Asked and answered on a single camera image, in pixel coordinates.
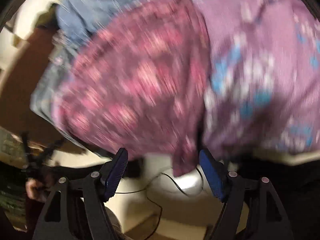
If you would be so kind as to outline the pink floral patterned garment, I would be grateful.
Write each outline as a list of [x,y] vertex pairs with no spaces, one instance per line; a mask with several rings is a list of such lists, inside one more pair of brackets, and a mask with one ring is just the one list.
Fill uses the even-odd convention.
[[178,177],[198,163],[210,71],[193,0],[149,0],[119,14],[74,60],[54,97],[54,125],[87,146],[162,153]]

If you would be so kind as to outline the brown wooden headboard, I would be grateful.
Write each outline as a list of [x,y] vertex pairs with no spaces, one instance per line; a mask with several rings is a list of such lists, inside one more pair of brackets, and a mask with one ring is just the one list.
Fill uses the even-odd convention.
[[30,110],[30,97],[49,63],[54,29],[36,28],[14,57],[1,81],[1,128],[14,135],[28,132],[31,142],[48,146],[61,137]]

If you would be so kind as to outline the grey floral bed sheet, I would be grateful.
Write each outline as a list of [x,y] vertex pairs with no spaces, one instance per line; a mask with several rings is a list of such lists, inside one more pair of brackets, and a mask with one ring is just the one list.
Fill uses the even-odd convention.
[[53,124],[51,110],[53,97],[70,71],[71,62],[76,55],[77,50],[74,48],[64,46],[54,48],[48,56],[48,66],[31,94],[30,109],[50,124]]

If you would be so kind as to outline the purple floral blanket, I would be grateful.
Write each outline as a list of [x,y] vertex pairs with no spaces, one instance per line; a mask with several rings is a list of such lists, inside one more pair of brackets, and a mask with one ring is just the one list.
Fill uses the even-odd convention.
[[210,39],[204,146],[216,158],[319,150],[319,22],[305,4],[193,2]]

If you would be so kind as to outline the dark green folded cloth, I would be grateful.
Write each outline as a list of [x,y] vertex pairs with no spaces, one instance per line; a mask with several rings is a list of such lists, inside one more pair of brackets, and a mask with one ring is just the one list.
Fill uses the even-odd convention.
[[46,12],[38,16],[34,27],[59,29],[56,16],[56,10],[58,6],[59,5],[57,3],[52,3]]

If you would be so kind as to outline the blue plaid quilt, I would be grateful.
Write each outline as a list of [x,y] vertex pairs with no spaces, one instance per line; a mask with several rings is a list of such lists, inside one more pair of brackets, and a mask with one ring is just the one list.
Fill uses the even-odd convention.
[[87,43],[114,15],[135,0],[62,0],[56,10],[65,44],[75,49]]

